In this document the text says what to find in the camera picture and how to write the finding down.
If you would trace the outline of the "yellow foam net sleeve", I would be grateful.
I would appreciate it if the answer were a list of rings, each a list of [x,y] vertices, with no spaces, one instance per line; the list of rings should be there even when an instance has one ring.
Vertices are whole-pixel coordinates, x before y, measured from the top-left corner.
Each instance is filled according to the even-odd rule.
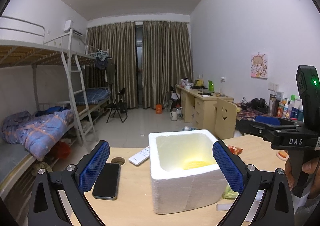
[[[182,165],[182,169],[184,170],[197,169],[199,167],[209,166],[213,164],[216,164],[216,161],[207,162],[204,160],[189,160]]]

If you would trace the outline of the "black headphones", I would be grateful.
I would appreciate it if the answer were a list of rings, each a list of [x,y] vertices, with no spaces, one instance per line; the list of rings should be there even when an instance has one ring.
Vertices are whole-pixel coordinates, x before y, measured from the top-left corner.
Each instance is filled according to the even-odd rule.
[[[268,105],[263,98],[254,98],[250,101],[250,106],[252,110],[259,111],[261,113],[268,113]]]

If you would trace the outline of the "red orange snack packet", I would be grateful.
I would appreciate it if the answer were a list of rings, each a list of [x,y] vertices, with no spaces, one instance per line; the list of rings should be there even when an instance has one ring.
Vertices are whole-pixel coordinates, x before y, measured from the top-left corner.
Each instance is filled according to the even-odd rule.
[[[243,151],[243,149],[240,147],[236,147],[236,146],[232,146],[232,145],[227,145],[227,147],[228,147],[229,151],[235,155],[240,155]]]

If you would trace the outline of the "green tissue packet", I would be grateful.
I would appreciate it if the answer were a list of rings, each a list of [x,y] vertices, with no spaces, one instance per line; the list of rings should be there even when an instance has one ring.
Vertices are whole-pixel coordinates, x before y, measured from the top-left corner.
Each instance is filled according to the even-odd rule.
[[[235,192],[231,189],[229,185],[226,186],[225,191],[222,194],[223,199],[236,199],[238,197],[239,193]]]

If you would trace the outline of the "black smartphone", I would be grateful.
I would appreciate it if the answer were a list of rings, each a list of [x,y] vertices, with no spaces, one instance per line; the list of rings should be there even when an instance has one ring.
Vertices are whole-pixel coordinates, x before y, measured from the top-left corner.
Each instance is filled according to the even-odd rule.
[[[96,199],[116,200],[120,180],[120,165],[106,163],[95,181],[92,196]]]

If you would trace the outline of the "green bottle on desk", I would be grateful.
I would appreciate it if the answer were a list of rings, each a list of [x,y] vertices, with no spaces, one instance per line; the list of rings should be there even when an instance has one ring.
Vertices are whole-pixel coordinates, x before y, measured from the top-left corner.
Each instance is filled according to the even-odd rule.
[[[211,80],[208,81],[208,90],[214,92],[214,83]]]

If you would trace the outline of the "blue orange plaid quilt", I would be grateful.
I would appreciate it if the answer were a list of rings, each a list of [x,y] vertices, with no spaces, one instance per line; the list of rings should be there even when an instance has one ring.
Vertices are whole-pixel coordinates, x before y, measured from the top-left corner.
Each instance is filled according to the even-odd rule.
[[[73,111],[66,109],[34,116],[28,111],[12,114],[1,125],[1,138],[9,144],[20,144],[38,161],[42,161],[52,147],[68,131]]]

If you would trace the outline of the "white styrofoam box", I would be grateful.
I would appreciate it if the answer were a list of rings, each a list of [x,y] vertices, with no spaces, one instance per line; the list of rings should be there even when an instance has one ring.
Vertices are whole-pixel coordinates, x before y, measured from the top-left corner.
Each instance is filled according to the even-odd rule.
[[[216,164],[184,170],[189,160],[213,162],[217,139],[208,130],[149,134],[153,210],[173,214],[220,200],[227,181]]]

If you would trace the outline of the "orange box on floor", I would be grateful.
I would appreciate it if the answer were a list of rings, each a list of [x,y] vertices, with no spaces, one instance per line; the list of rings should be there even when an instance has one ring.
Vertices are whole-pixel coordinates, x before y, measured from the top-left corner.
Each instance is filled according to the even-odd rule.
[[[156,105],[156,113],[157,113],[157,114],[162,114],[162,112],[163,112],[163,107],[162,107],[162,105],[161,105],[161,104],[157,104],[157,105]]]

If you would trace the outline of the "brown right curtain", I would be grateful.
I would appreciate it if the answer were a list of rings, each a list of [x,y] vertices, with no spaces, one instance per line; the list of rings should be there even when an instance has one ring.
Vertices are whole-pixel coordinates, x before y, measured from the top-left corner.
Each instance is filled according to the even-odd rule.
[[[164,104],[171,86],[193,79],[188,24],[174,21],[143,23],[143,108]]]

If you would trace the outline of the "brown curtain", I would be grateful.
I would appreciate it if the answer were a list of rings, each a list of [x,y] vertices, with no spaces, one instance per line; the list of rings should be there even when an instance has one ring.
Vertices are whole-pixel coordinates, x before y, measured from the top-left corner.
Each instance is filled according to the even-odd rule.
[[[143,23],[143,108],[164,104],[171,86],[193,79],[188,24],[174,21]]]
[[[137,96],[137,53],[136,25],[123,22],[91,27],[87,31],[87,45],[91,52],[98,50],[108,53],[107,65],[93,71],[90,83],[102,83],[107,80],[113,98],[121,89],[125,89],[123,102],[129,109],[138,107]]]

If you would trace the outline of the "blue folded far quilt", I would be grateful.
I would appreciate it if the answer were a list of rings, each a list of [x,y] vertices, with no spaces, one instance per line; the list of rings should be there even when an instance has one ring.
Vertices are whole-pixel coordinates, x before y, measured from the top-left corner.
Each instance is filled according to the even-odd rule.
[[[108,99],[111,92],[107,88],[91,88],[86,89],[86,97],[88,105],[99,104],[100,102]],[[77,105],[85,105],[84,93],[79,92],[75,94],[75,102]]]

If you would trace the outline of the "black folding chair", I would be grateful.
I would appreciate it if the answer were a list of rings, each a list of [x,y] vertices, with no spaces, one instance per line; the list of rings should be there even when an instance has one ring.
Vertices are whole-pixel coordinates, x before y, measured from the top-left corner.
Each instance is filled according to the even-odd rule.
[[[125,89],[125,88],[122,88],[122,89],[116,94],[115,100],[108,105],[108,108],[110,109],[110,112],[109,112],[109,114],[108,114],[108,118],[107,118],[106,123],[108,123],[110,117],[114,118],[116,114],[119,116],[120,121],[121,121],[122,123],[124,123],[124,122],[127,120],[127,118],[128,118],[127,110],[125,109],[125,104],[124,104],[124,102],[122,101],[122,98],[123,98],[123,96],[125,95],[125,91],[126,91],[126,89]],[[126,115],[125,118],[122,118],[122,116],[121,116],[121,114],[122,114],[122,113],[121,113],[121,110],[124,111],[124,114]]]

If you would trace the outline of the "brown left curtain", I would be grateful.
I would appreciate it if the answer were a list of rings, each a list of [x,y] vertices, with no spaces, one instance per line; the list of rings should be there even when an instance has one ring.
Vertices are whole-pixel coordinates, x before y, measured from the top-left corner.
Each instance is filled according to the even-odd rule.
[[[107,65],[93,71],[90,83],[102,83],[107,80],[113,98],[121,89],[125,89],[123,102],[129,109],[138,107],[137,96],[137,53],[136,25],[123,22],[91,27],[87,31],[87,45],[91,52],[98,50],[108,53]]]

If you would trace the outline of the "anime girl wall poster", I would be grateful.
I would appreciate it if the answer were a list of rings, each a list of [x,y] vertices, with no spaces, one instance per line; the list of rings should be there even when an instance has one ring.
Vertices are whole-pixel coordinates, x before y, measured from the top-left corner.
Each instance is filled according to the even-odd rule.
[[[268,60],[267,54],[253,54],[251,56],[251,77],[267,79],[268,77]]]

